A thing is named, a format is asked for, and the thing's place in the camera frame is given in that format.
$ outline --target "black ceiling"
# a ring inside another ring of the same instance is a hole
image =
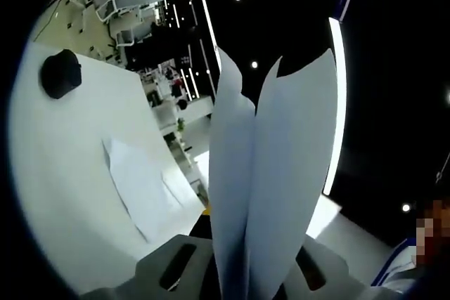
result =
[[[290,74],[333,46],[328,0],[206,1],[217,43],[254,102],[279,57],[280,75]],[[415,226],[401,204],[433,187],[450,151],[449,4],[352,0],[342,24],[347,119],[331,197],[391,245]]]

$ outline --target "floor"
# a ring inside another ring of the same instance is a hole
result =
[[[60,0],[42,14],[33,29],[30,39],[52,47],[68,48],[71,51],[105,60],[114,54],[114,41],[108,33],[108,26],[104,25],[90,6],[86,11],[86,27],[82,28],[81,10],[68,0]]]

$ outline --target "white table surface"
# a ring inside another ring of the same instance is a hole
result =
[[[9,107],[11,170],[35,239],[68,284],[84,293],[129,279],[139,259],[188,234],[204,208],[161,136],[139,76],[77,56],[82,85],[53,100],[40,87],[38,70],[57,52],[30,44],[24,54]],[[108,135],[157,161],[182,204],[155,215],[167,219],[157,242],[144,240],[117,194],[101,142]]]

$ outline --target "paper sheet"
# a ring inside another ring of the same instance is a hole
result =
[[[173,207],[165,192],[158,164],[146,153],[119,140],[103,140],[109,156],[110,173],[120,198],[148,242],[158,236],[164,215]]]
[[[295,262],[328,172],[338,94],[334,58],[328,50],[279,79],[278,61],[255,116],[240,94],[238,68],[220,55],[210,202],[222,295],[272,299]]]

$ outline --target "white furniture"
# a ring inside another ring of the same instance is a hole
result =
[[[139,259],[174,235],[188,234],[204,208],[162,138],[139,76],[77,56],[81,86],[50,99],[38,71],[58,52],[27,47],[11,96],[8,146],[32,234],[58,273],[82,294],[128,280]],[[158,162],[166,188],[180,203],[159,215],[166,221],[155,242],[144,240],[117,194],[102,145],[109,135]]]

